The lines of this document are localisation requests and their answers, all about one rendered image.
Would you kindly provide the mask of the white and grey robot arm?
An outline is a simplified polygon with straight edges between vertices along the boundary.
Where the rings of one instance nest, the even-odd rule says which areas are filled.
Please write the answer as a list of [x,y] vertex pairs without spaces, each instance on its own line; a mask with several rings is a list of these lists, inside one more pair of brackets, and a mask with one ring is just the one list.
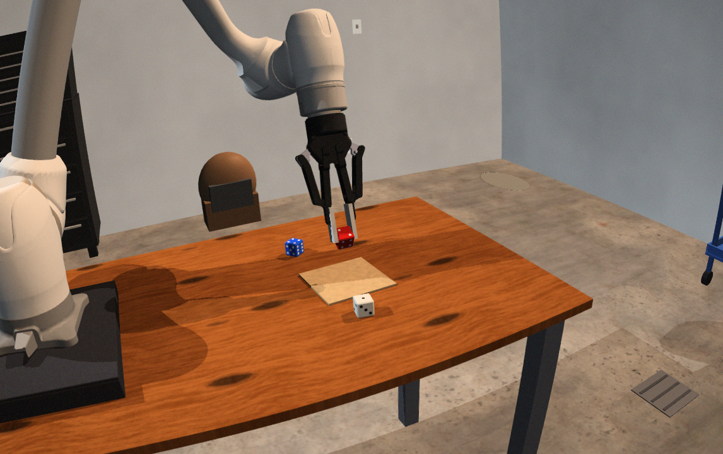
[[[297,92],[299,114],[308,118],[348,108],[343,47],[329,12],[292,14],[281,42],[242,33],[218,0],[182,2],[237,65],[253,97]],[[56,155],[80,6],[81,0],[32,0],[11,152],[0,162],[0,355],[14,352],[18,360],[36,349],[75,345],[88,304],[88,295],[68,288],[61,242],[67,168]]]

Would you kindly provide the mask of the red die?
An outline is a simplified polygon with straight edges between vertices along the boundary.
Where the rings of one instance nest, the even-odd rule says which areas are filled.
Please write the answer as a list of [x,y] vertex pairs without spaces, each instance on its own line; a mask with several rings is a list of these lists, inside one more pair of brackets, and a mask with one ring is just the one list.
[[338,228],[338,249],[345,249],[353,246],[354,234],[349,225]]

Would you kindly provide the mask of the blue die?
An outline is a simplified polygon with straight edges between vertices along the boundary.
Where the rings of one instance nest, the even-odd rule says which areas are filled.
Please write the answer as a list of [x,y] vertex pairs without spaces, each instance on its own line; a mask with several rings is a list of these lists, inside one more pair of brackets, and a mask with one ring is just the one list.
[[297,257],[304,253],[303,240],[292,238],[285,242],[286,255]]

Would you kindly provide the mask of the beige square mat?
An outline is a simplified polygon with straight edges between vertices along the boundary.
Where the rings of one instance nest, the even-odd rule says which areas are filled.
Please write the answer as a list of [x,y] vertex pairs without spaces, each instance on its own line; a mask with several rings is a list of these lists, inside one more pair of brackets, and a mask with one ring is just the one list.
[[362,257],[299,274],[329,306],[397,283]]

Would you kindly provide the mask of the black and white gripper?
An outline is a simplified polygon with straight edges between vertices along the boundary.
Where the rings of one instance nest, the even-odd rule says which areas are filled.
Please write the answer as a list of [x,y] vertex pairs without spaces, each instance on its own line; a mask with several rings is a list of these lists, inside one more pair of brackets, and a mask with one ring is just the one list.
[[[354,202],[363,196],[362,157],[365,147],[354,144],[349,138],[343,113],[313,116],[305,120],[305,127],[309,143],[307,143],[306,150],[297,155],[295,160],[303,170],[312,204],[323,207],[325,223],[329,225],[330,241],[339,243],[338,229],[336,229],[336,220],[332,207],[329,173],[330,164],[334,163],[338,172],[339,186],[341,186],[345,201],[346,223],[352,230],[354,239],[358,239]],[[352,187],[345,163],[345,156],[349,149],[352,153]],[[310,155],[319,164],[321,198],[312,172],[312,166],[310,166]]]

